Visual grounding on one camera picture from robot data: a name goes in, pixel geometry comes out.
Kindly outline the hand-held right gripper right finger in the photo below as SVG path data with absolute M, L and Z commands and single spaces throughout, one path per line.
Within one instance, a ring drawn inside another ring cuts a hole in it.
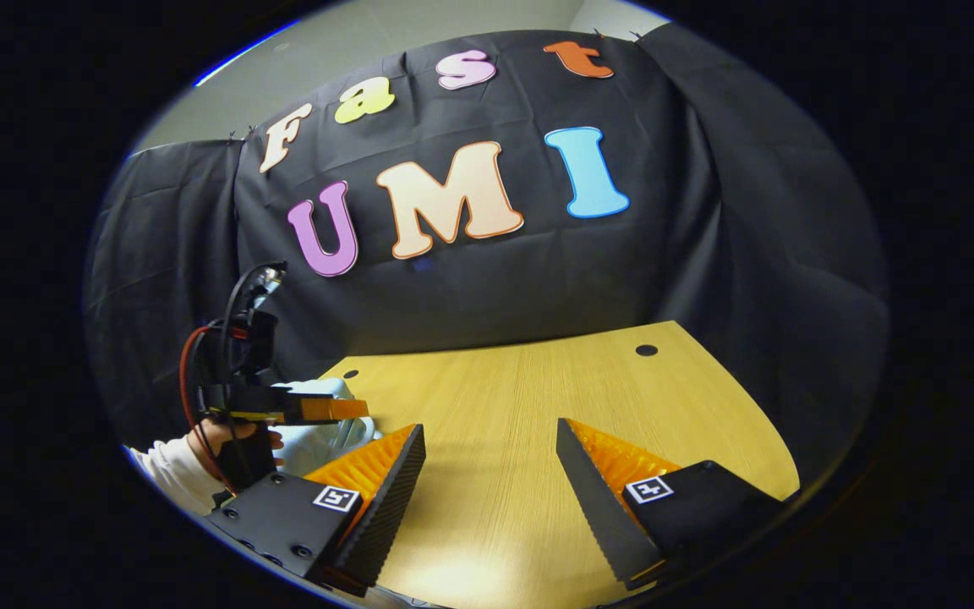
M 579 423 L 555 451 L 598 547 L 628 590 L 691 578 L 753 539 L 782 501 L 715 460 L 676 465 Z

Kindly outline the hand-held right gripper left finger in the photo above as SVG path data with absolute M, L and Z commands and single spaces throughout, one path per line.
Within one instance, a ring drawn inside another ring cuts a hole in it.
M 378 581 L 425 459 L 423 425 L 406 425 L 305 477 L 270 473 L 205 523 L 293 577 L 364 596 Z

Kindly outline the light blue suitcase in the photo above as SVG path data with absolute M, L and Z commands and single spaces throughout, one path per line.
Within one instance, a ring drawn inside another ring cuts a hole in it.
M 337 377 L 293 381 L 273 386 L 286 387 L 291 394 L 320 394 L 340 400 L 355 398 L 347 382 Z M 339 424 L 272 425 L 271 431 L 282 436 L 283 447 L 274 451 L 275 458 L 280 458 L 283 462 L 278 469 L 298 477 L 313 473 L 332 460 L 383 437 L 371 417 L 341 421 Z

